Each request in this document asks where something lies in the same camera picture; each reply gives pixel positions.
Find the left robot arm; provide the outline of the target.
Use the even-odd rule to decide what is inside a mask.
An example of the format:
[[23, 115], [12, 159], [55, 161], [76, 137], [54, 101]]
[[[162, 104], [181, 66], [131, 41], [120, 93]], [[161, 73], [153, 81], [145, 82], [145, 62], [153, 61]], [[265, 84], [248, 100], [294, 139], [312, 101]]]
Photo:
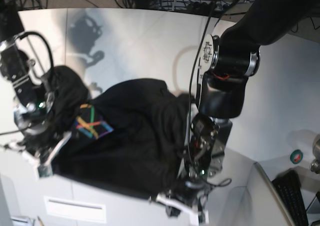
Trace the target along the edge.
[[210, 193], [231, 183], [210, 183], [222, 171], [232, 119], [243, 109], [248, 79], [261, 63], [262, 46], [282, 38], [320, 0], [254, 0], [243, 17], [221, 35], [203, 34], [191, 77], [196, 95], [188, 98], [187, 147], [174, 186], [153, 201], [168, 217], [188, 214], [190, 224], [209, 222]]

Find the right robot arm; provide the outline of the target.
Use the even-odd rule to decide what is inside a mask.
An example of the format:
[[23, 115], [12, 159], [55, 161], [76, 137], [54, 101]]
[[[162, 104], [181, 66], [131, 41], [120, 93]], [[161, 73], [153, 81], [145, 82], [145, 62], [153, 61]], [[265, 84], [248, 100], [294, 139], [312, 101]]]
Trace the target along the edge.
[[[16, 44], [28, 36], [39, 37], [46, 46], [50, 68], [38, 76], [34, 66], [39, 59], [29, 58]], [[13, 119], [23, 140], [2, 146], [20, 154], [34, 169], [37, 178], [54, 174], [53, 161], [72, 133], [59, 133], [54, 122], [56, 102], [50, 82], [54, 75], [51, 48], [38, 32], [25, 31], [15, 0], [0, 0], [0, 73], [15, 92]]]

